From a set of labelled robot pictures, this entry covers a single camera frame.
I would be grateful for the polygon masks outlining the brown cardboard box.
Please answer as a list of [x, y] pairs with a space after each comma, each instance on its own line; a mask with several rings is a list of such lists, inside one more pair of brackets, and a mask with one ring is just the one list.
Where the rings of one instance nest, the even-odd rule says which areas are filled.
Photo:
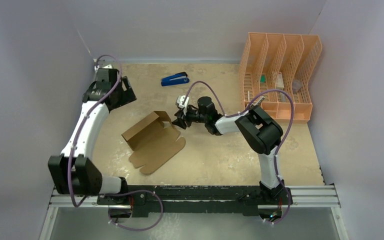
[[143, 175], [153, 174], [186, 145], [186, 139], [165, 111], [151, 112], [122, 137], [132, 150], [128, 160]]

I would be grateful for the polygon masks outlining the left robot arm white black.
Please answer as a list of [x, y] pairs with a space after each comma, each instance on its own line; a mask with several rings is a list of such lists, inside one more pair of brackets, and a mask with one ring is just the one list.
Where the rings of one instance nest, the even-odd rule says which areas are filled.
[[59, 194], [109, 194], [118, 205], [128, 201], [126, 180], [103, 175], [92, 162], [95, 143], [110, 112], [137, 99], [128, 78], [119, 74], [116, 68], [97, 69], [82, 96], [80, 116], [68, 143], [59, 155], [49, 158], [48, 169]]

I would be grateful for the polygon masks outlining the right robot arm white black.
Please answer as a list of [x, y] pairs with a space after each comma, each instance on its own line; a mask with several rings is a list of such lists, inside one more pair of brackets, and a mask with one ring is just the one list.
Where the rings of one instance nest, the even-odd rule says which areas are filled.
[[180, 95], [176, 99], [176, 106], [178, 111], [172, 124], [184, 130], [192, 123], [200, 123], [215, 136], [241, 133], [250, 148], [258, 155], [262, 200], [272, 204], [280, 198], [284, 188], [278, 168], [277, 149], [281, 145], [283, 129], [268, 113], [261, 107], [253, 105], [244, 113], [227, 117], [218, 113], [209, 96], [200, 97], [197, 106], [193, 106], [189, 104], [187, 96]]

